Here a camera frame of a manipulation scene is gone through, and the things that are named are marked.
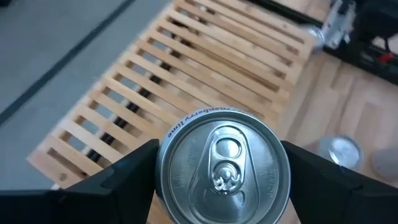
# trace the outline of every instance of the can top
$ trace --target can top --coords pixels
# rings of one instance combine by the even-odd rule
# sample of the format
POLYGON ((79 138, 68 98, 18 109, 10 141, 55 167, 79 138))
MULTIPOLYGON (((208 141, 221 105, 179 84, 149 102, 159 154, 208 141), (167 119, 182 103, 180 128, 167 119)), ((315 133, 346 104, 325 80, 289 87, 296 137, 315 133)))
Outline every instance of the can top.
POLYGON ((334 136, 326 140, 321 142, 321 148, 326 149, 322 152, 324 157, 349 169, 355 170, 359 167, 363 155, 354 140, 348 136, 334 136))
POLYGON ((283 146, 251 115, 209 110, 185 117, 162 143, 160 188, 171 216, 177 223, 276 222, 290 189, 283 146))

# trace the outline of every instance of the wooden bed frame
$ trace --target wooden bed frame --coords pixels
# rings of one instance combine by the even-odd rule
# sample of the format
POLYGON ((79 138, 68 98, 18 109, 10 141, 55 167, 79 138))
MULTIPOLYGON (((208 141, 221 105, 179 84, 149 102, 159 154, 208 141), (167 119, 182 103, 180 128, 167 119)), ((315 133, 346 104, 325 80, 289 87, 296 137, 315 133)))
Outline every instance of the wooden bed frame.
MULTIPOLYGON (((279 120, 314 43, 313 36, 294 24, 241 1, 176 0, 121 54, 28 160, 57 184, 55 189, 64 189, 149 139, 162 139, 180 118, 206 107, 233 106, 286 133, 293 121, 284 121, 278 130, 279 120), (163 69, 162 63, 171 69, 163 69), (153 77, 161 82, 153 82, 153 77), (142 89, 150 96, 140 95, 142 89), (140 109, 128 110, 129 103, 140 109), (112 115, 103 116, 100 108, 112 115), (127 125, 115 125, 116 118, 127 125), (87 123, 96 130, 87 129, 87 123), (101 140, 104 133, 115 141, 106 144, 101 140), (74 147, 72 139, 84 148, 74 147), (93 151, 101 155, 100 161, 87 157, 93 151)), ((156 197, 148 222, 171 222, 156 197)))

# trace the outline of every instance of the black cable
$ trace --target black cable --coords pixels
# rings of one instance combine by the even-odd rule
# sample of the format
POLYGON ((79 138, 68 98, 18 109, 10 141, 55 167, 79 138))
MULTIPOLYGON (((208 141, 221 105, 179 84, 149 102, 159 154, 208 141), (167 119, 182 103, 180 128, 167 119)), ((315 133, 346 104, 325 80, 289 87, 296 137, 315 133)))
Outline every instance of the black cable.
POLYGON ((50 70, 45 72, 33 83, 21 96, 14 100, 4 111, 0 113, 0 126, 3 125, 22 105, 28 102, 45 84, 53 79, 69 64, 84 48, 88 46, 100 33, 115 21, 136 0, 125 0, 105 20, 95 27, 86 37, 70 49, 50 70))

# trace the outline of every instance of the wooden floor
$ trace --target wooden floor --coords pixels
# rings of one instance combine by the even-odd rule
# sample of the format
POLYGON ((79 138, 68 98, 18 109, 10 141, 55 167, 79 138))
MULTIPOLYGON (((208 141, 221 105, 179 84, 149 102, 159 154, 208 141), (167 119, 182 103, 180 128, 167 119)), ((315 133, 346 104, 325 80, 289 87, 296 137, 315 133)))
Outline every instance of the wooden floor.
MULTIPOLYGON (((278 1, 320 21, 329 10, 325 0, 278 1)), ((398 52, 398 38, 390 45, 398 52)), ((364 151, 359 172, 398 187, 398 182, 379 178, 369 161, 378 150, 398 147, 397 99, 397 86, 320 53, 302 72, 277 132, 298 146, 327 135, 351 136, 364 151)), ((279 223, 300 223, 290 202, 279 223)))

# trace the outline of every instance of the gray floor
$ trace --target gray floor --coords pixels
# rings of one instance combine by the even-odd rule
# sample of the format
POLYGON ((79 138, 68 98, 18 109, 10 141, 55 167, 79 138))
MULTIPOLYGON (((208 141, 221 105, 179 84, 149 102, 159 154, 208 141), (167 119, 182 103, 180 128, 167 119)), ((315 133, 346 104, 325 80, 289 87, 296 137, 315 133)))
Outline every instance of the gray floor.
MULTIPOLYGON (((122 0, 14 0, 0 9, 0 111, 122 0)), ((0 190, 53 184, 26 157, 168 0, 137 0, 0 126, 0 190)))

